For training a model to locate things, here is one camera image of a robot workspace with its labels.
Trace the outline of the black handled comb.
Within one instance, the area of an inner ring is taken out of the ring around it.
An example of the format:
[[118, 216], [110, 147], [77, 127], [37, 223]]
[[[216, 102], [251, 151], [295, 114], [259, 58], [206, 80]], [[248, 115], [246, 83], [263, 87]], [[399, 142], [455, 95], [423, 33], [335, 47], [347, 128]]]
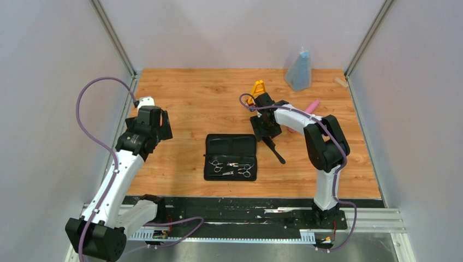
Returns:
[[267, 145], [267, 147], [274, 153], [274, 155], [277, 157], [278, 161], [281, 164], [286, 164], [285, 159], [277, 152], [276, 150], [276, 144], [273, 142], [271, 137], [264, 136], [262, 137], [262, 141]]

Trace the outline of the black zippered tool case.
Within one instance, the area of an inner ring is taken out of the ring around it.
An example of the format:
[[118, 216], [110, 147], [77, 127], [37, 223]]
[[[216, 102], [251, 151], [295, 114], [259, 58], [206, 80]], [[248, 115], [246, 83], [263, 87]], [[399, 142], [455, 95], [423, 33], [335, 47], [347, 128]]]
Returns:
[[[257, 179], [257, 139], [253, 134], [208, 134], [205, 139], [204, 180], [206, 181], [243, 181]], [[223, 172], [233, 171], [231, 176], [212, 177], [213, 166], [209, 162], [217, 160], [222, 163]], [[238, 168], [227, 163], [254, 164], [251, 177], [238, 174]]]

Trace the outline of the silver hair scissors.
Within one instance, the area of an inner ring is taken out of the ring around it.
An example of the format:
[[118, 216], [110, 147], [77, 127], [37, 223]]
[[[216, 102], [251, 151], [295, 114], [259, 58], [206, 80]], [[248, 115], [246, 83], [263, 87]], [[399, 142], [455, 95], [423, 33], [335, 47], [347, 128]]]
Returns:
[[227, 163], [227, 166], [238, 168], [238, 174], [243, 175], [245, 178], [251, 177], [251, 169], [254, 167], [254, 164], [248, 163]]

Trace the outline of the silver thinning scissors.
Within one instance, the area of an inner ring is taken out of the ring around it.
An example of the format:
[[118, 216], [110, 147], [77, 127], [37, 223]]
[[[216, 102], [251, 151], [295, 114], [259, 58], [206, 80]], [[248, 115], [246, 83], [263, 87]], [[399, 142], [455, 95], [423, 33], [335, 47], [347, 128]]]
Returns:
[[212, 176], [212, 177], [231, 176], [231, 175], [234, 174], [233, 171], [223, 172], [222, 171], [222, 169], [223, 169], [222, 163], [220, 163], [217, 160], [213, 160], [213, 161], [209, 162], [209, 164], [213, 166], [213, 172], [210, 174], [210, 176]]

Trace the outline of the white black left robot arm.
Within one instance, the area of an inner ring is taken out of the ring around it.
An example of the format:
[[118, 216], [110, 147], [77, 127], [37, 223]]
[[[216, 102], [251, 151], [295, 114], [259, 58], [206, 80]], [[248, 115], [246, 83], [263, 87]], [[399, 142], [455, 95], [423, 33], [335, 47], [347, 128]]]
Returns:
[[165, 200], [155, 195], [143, 195], [123, 214], [119, 210], [149, 154], [161, 141], [172, 139], [168, 113], [157, 106], [142, 106], [137, 116], [126, 119], [126, 125], [97, 194], [79, 218], [70, 218], [66, 223], [66, 234], [80, 260], [88, 256], [117, 261], [128, 237], [147, 222], [162, 225], [167, 220]]

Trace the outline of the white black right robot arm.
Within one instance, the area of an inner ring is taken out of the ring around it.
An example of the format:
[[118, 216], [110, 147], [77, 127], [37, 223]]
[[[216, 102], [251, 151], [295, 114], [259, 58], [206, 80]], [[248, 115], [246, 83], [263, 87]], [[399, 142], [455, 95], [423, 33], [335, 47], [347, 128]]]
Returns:
[[263, 141], [280, 163], [285, 163], [285, 160], [276, 151], [273, 138], [282, 133], [282, 127], [304, 136], [308, 158], [317, 172], [312, 220], [319, 228], [327, 227], [333, 222], [333, 212], [340, 203], [337, 198], [339, 173], [347, 164], [350, 153], [337, 118], [299, 110], [284, 100], [276, 102], [266, 92], [257, 97], [249, 94], [248, 97], [251, 103], [244, 102], [243, 105], [257, 113], [250, 118], [256, 139]]

